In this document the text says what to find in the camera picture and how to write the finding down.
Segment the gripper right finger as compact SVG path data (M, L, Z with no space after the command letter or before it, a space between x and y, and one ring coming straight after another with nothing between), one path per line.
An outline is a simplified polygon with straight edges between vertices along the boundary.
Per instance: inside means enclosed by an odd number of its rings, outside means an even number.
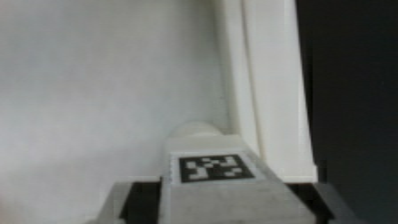
M317 216L317 224L363 224L329 183L288 183L301 201Z

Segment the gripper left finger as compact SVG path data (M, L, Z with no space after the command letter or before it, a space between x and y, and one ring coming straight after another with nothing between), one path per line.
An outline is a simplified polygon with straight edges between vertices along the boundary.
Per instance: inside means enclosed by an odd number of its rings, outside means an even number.
M158 181L116 183L95 224L158 224Z

